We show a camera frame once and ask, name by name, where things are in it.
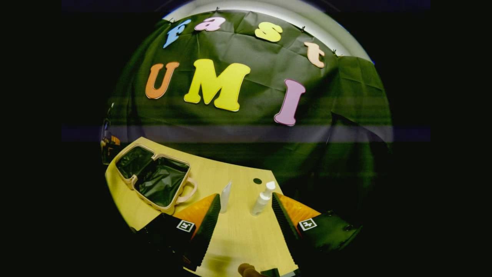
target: finger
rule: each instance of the finger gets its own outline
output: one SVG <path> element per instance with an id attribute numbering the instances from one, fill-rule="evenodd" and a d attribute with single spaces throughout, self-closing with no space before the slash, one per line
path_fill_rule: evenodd
<path id="1" fill-rule="evenodd" d="M 253 268 L 254 269 L 254 266 L 252 266 L 250 264 L 240 264 L 239 267 L 238 267 L 239 274 L 241 274 L 241 276 L 244 276 L 244 271 L 247 268 Z"/>
<path id="2" fill-rule="evenodd" d="M 264 277 L 264 275 L 257 272 L 254 266 L 250 264 L 241 264 L 238 267 L 238 272 L 242 277 Z"/>
<path id="3" fill-rule="evenodd" d="M 250 267 L 250 268 L 245 269 L 243 277 L 266 277 L 266 276 L 263 274 L 260 274 L 254 268 Z"/>

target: pink letter i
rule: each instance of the pink letter i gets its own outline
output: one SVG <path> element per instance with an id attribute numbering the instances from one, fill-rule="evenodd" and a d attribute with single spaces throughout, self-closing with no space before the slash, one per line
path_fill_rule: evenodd
<path id="1" fill-rule="evenodd" d="M 286 79 L 285 85 L 287 86 L 287 92 L 283 99 L 282 108 L 280 108 L 280 112 L 275 115 L 274 120 L 283 125 L 294 126 L 294 124 L 296 124 L 294 114 L 296 113 L 301 94 L 306 92 L 306 88 L 291 79 Z"/>

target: yellow table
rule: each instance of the yellow table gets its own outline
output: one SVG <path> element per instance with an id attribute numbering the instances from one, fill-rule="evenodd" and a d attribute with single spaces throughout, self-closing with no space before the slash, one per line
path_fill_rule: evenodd
<path id="1" fill-rule="evenodd" d="M 131 145 L 134 143 L 141 143 L 159 153 L 190 163 L 190 176 L 196 181 L 198 189 L 188 201 L 176 205 L 175 213 L 212 193 L 221 193 L 232 180 L 227 212 L 219 214 L 209 248 L 196 274 L 203 277 L 239 276 L 237 268 L 241 263 L 254 265 L 257 271 L 278 268 L 280 275 L 297 269 L 271 204 L 257 217 L 249 213 L 267 182 L 275 181 L 275 192 L 282 193 L 271 171 L 197 157 L 146 138 L 139 138 Z M 254 178 L 259 178 L 263 183 L 254 183 Z M 125 185 L 118 175 L 114 160 L 106 170 L 106 180 L 113 200 L 129 226 L 140 230 L 160 214 L 160 211 L 144 203 L 135 191 Z M 190 191 L 187 185 L 182 195 Z"/>

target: white spray bottle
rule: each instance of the white spray bottle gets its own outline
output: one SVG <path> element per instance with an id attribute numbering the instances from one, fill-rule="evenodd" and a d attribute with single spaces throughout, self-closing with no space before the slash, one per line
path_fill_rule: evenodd
<path id="1" fill-rule="evenodd" d="M 275 189 L 275 182 L 274 181 L 268 182 L 265 191 L 260 192 L 258 199 L 256 199 L 256 203 L 254 204 L 253 209 L 251 209 L 251 215 L 257 216 L 263 211 L 265 206 L 270 201 L 270 198 L 272 198 L 272 191 L 274 189 Z"/>

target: letter m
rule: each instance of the letter m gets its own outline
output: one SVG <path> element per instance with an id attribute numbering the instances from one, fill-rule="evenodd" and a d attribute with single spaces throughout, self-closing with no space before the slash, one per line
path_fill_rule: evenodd
<path id="1" fill-rule="evenodd" d="M 221 109 L 238 111 L 239 90 L 244 77 L 250 72 L 250 68 L 243 64 L 231 64 L 217 77 L 212 60 L 196 60 L 193 65 L 196 67 L 195 75 L 184 100 L 190 103 L 199 103 L 201 98 L 198 92 L 201 86 L 203 102 L 208 105 L 217 92 L 222 89 L 219 97 L 214 101 L 214 105 Z"/>

